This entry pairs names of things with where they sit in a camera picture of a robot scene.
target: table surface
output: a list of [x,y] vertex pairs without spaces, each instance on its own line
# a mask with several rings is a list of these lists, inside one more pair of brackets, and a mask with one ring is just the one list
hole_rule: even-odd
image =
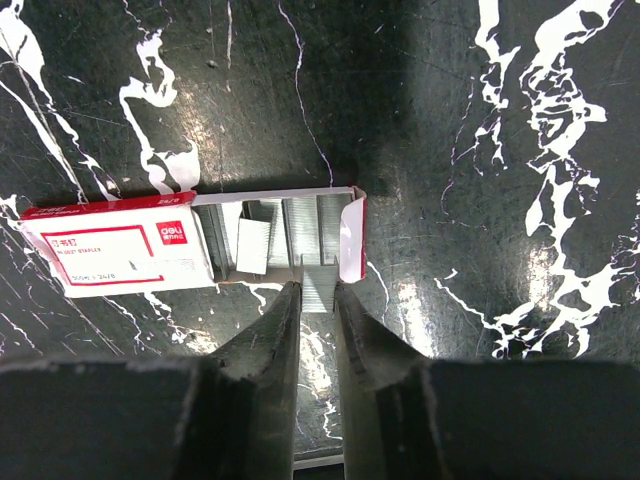
[[[423,354],[637,361],[638,22],[631,0],[4,2],[0,352],[209,353],[276,295],[71,301],[30,205],[357,184],[355,290]],[[303,316],[302,457],[341,446],[332,336]]]

